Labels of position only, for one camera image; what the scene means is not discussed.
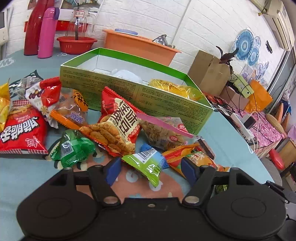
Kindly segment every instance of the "red thermos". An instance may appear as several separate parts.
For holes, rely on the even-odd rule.
[[[24,55],[37,55],[39,36],[44,12],[54,6],[54,0],[38,0],[34,7],[26,30]]]

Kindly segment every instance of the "power strip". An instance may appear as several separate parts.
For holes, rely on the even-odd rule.
[[[230,118],[235,122],[235,124],[238,126],[238,128],[244,134],[247,140],[251,140],[255,137],[254,134],[244,126],[244,124],[240,120],[239,115],[232,113]]]

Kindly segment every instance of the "red logo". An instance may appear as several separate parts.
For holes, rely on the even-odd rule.
[[[181,131],[188,132],[183,124],[178,124],[178,129]]]
[[[176,136],[170,136],[170,140],[174,142],[174,141],[177,141],[178,138]]]

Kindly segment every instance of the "glass pitcher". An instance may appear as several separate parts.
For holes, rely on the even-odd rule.
[[[75,7],[69,23],[66,37],[75,37],[75,40],[85,37],[85,33],[91,33],[94,30],[94,16],[89,13],[88,7]]]

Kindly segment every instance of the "air conditioner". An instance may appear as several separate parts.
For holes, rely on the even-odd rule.
[[[265,16],[281,48],[290,51],[294,46],[294,33],[286,12],[285,6],[281,0],[266,0]]]

